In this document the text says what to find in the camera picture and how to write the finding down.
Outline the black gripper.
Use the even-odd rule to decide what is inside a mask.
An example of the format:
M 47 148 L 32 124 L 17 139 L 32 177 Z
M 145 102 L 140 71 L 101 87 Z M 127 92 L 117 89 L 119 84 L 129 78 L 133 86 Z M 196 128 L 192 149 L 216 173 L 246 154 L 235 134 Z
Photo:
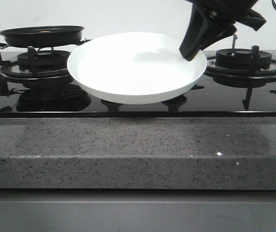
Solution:
M 231 23 L 215 25 L 210 17 L 210 11 L 225 15 L 255 31 L 266 23 L 261 14 L 252 10 L 257 0 L 191 0 L 190 2 L 193 3 L 190 22 L 179 47 L 181 55 L 186 60 L 192 60 L 200 50 L 234 35 L 237 31 Z

